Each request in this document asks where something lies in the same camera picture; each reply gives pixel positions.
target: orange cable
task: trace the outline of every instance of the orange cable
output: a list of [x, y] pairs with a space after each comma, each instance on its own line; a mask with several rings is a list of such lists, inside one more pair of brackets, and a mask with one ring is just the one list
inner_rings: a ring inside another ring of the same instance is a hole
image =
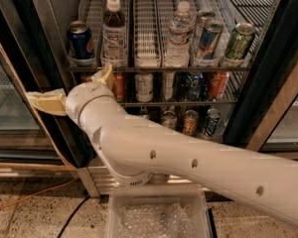
[[5, 208], [5, 207], [8, 207], [8, 206], [11, 206], [11, 205], [14, 205], [14, 204], [17, 204], [17, 203], [19, 203], [19, 202], [23, 202], [23, 201], [25, 201], [25, 200], [27, 200], [27, 199], [32, 198], [33, 196], [35, 196], [35, 195], [37, 195], [37, 194], [41, 194], [41, 193], [46, 192], [46, 191], [50, 191], [50, 190], [53, 190], [53, 189], [57, 189], [57, 188], [60, 188], [60, 187], [67, 186], [67, 185], [71, 184], [72, 182], [74, 182], [74, 181], [77, 180], [77, 179], [78, 179], [78, 178], [74, 178], [74, 179], [72, 179], [72, 180], [70, 180], [70, 181], [67, 181], [67, 182], [65, 182], [65, 183], [62, 183], [62, 184], [60, 184], [60, 185], [56, 185], [56, 186], [52, 186], [52, 187], [48, 187], [48, 188], [42, 189], [42, 190], [40, 190], [40, 191], [38, 191], [38, 192], [35, 192], [35, 193], [33, 193], [33, 194], [29, 194], [29, 195], [27, 195], [27, 196], [25, 196], [25, 197], [23, 197], [23, 198], [21, 198], [21, 199], [18, 199], [18, 200], [12, 201], [12, 202], [8, 202], [8, 203], [5, 203], [5, 204], [2, 204], [2, 205], [0, 205], [0, 209]]

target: stone floor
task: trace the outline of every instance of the stone floor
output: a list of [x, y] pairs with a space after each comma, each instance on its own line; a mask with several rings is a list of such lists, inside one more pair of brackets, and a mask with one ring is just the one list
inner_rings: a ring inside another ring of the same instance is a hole
[[[70, 178], [0, 178], [0, 205]], [[85, 199], [79, 180], [36, 195], [0, 210], [0, 238], [58, 237], [75, 208]], [[219, 238], [294, 238], [298, 229], [232, 201], [208, 201]], [[105, 234], [106, 198], [90, 198], [74, 215], [63, 238], [102, 238]]]

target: cable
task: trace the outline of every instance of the cable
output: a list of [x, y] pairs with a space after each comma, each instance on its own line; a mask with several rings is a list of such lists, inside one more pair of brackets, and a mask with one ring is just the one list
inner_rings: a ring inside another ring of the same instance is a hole
[[64, 186], [70, 185], [72, 182], [76, 181], [77, 179], [78, 178], [74, 178], [74, 179], [72, 179], [72, 180], [70, 180], [68, 182], [62, 183], [60, 185], [48, 187], [48, 188], [42, 189], [42, 190], [40, 190], [38, 192], [35, 192], [33, 194], [27, 195], [27, 196], [25, 196], [25, 197], [23, 197], [21, 199], [18, 199], [18, 200], [12, 201], [12, 202], [8, 202], [8, 203], [5, 203], [5, 204], [2, 204], [2, 205], [0, 205], [0, 209], [5, 208], [5, 207], [8, 207], [8, 206], [11, 206], [11, 205], [14, 205], [14, 204], [17, 204], [19, 202], [23, 202], [23, 201], [25, 201], [27, 199], [32, 198], [33, 196], [35, 196], [37, 194], [41, 194], [43, 192], [47, 192], [47, 191], [50, 191], [50, 190], [54, 190], [54, 189], [57, 189], [57, 188], [60, 188], [60, 187], [64, 187]]
[[67, 222], [64, 224], [62, 230], [60, 231], [58, 238], [61, 238], [61, 236], [63, 235], [64, 231], [66, 230], [67, 226], [69, 225], [69, 223], [71, 222], [72, 218], [74, 217], [74, 215], [77, 213], [77, 211], [80, 209], [80, 207], [90, 199], [90, 196], [88, 195], [77, 207], [76, 209], [72, 212], [72, 214], [70, 215], [70, 217], [68, 218]]

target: bottle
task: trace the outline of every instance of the bottle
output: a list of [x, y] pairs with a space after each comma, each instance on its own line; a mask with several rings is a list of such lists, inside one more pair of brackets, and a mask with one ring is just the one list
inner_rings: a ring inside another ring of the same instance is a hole
[[102, 22], [104, 57], [108, 60], [127, 59], [127, 30], [120, 0], [107, 0]]
[[193, 28], [194, 19], [190, 11], [190, 3], [182, 1], [169, 23], [165, 66], [188, 66]]

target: red can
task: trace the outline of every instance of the red can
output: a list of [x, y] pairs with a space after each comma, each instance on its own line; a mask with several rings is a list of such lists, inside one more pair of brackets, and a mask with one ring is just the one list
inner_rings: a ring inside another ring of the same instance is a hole
[[208, 73], [208, 78], [208, 99], [222, 98], [229, 80], [229, 72], [211, 72]]
[[125, 99], [125, 75], [123, 73], [117, 73], [113, 76], [112, 92], [117, 102], [122, 102]]

